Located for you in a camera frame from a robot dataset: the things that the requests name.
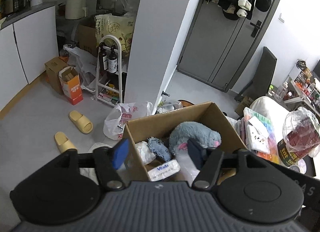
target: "cardboard box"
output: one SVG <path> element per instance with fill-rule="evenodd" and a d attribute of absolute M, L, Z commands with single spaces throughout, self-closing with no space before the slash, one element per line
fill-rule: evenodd
<path fill-rule="evenodd" d="M 240 102 L 240 104 L 235 109 L 235 112 L 239 116 L 243 116 L 244 108 L 249 108 L 253 101 L 254 100 L 252 98 L 244 97 L 244 99 Z"/>
<path fill-rule="evenodd" d="M 63 91 L 62 91 L 61 83 L 59 79 L 59 72 L 65 67 L 67 67 L 68 65 L 59 57 L 55 57 L 50 61 L 46 62 L 44 66 L 45 66 L 45 70 L 47 72 L 51 87 L 56 92 L 63 95 Z"/>
<path fill-rule="evenodd" d="M 98 56 L 96 26 L 94 17 L 89 17 L 82 20 L 78 26 L 77 34 L 79 39 L 79 47 L 92 54 Z"/>
<path fill-rule="evenodd" d="M 63 93 L 72 105 L 83 100 L 79 74 L 74 67 L 68 66 L 59 72 Z"/>
<path fill-rule="evenodd" d="M 148 181 L 147 170 L 150 169 L 148 165 L 143 165 L 135 144 L 147 141 L 151 136 L 160 139 L 167 138 L 178 124 L 185 121 L 200 122 L 212 130 L 218 131 L 221 135 L 219 148 L 225 152 L 232 153 L 236 149 L 246 148 L 224 114 L 212 102 L 130 120 L 124 128 L 123 138 L 129 139 L 129 154 L 124 164 L 132 180 Z M 184 177 L 177 173 L 175 179 L 184 180 Z"/>

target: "white cabinet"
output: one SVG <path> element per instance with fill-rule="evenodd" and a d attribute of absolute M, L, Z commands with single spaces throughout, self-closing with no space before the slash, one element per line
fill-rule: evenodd
<path fill-rule="evenodd" d="M 0 111 L 28 83 L 20 62 L 13 26 L 0 31 Z"/>
<path fill-rule="evenodd" d="M 55 7 L 22 18 L 13 27 L 23 70 L 30 84 L 45 71 L 44 63 L 59 56 Z"/>

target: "gray floor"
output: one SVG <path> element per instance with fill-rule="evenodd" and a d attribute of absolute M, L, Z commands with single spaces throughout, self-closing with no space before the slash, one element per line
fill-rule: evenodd
<path fill-rule="evenodd" d="M 215 102 L 228 116 L 237 118 L 237 103 L 228 94 L 198 80 L 176 72 L 168 86 L 171 99 L 185 99 L 194 104 Z M 59 155 L 54 134 L 64 132 L 78 147 L 87 152 L 96 142 L 110 146 L 116 141 L 103 134 L 103 122 L 112 108 L 92 100 L 72 106 L 47 83 L 39 83 L 24 96 L 0 123 L 0 232 L 10 230 L 19 222 L 9 199 L 9 192 L 24 178 Z M 82 134 L 72 124 L 68 114 L 77 110 L 94 125 L 90 134 Z"/>
<path fill-rule="evenodd" d="M 221 111 L 227 113 L 231 118 L 239 116 L 235 109 L 239 103 L 229 94 L 217 90 L 201 81 L 193 79 L 181 72 L 176 71 L 166 90 L 170 97 L 167 99 L 187 100 L 193 104 L 212 101 L 218 105 Z"/>

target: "orange box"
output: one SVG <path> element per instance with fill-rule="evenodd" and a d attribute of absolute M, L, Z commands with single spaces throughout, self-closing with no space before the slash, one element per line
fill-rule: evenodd
<path fill-rule="evenodd" d="M 74 67 L 66 67 L 59 72 L 62 91 L 72 105 L 83 100 L 79 74 Z"/>

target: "yellow slipper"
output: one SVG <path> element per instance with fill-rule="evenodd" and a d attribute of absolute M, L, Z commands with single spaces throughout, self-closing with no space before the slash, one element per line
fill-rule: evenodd
<path fill-rule="evenodd" d="M 69 118 L 82 133 L 89 134 L 92 131 L 92 122 L 78 111 L 71 111 L 69 113 Z"/>
<path fill-rule="evenodd" d="M 75 147 L 75 145 L 67 138 L 67 136 L 63 132 L 57 132 L 54 135 L 54 140 L 56 141 L 58 149 L 61 153 L 67 151 L 68 149 L 77 149 L 77 147 Z"/>

